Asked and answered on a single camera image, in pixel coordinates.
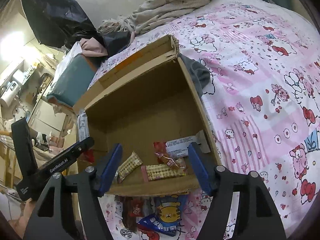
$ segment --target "yellow checkered snack wrapper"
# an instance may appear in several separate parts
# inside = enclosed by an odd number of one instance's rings
[[[186,171],[172,170],[167,164],[141,166],[141,171],[145,182],[186,175]]]
[[[133,151],[132,154],[118,167],[120,181],[123,181],[135,168],[142,164],[140,157]]]

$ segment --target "blue snack bag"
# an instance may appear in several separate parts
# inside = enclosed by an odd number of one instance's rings
[[[149,228],[168,236],[175,236],[188,194],[155,197],[156,213],[141,219],[138,228]]]

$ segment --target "blue gripper pad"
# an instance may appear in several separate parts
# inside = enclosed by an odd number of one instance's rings
[[[112,151],[108,152],[96,166],[96,177],[100,178],[100,187],[98,189],[99,197],[102,197],[110,189],[121,159],[122,146],[120,143],[117,143],[114,145]]]
[[[188,157],[202,190],[213,196],[213,192],[218,188],[214,159],[210,154],[203,153],[195,142],[190,143],[188,147]]]

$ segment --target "pink hello kitty bedsheet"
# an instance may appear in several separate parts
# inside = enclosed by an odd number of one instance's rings
[[[103,62],[93,84],[119,62],[172,34],[180,52],[211,72],[201,100],[222,163],[231,171],[256,170],[278,208],[287,236],[319,191],[320,38],[295,12],[261,0],[213,0],[160,26]],[[231,238],[238,194],[224,239]],[[174,239],[196,239],[211,199],[190,193]],[[102,210],[115,239],[171,238],[126,231],[106,195]]]

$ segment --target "cabinet door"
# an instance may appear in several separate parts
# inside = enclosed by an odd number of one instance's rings
[[[33,115],[37,119],[41,120],[42,122],[50,125],[51,127],[59,131],[62,130],[63,122],[66,117],[65,113],[55,114],[52,106],[47,102],[43,101],[42,99],[39,101],[37,109]]]
[[[36,130],[37,132],[44,133],[46,135],[49,135],[50,132],[52,135],[59,137],[60,131],[50,127],[46,123],[42,122],[38,118],[32,117],[32,119],[29,122],[29,127],[31,127],[33,130]]]

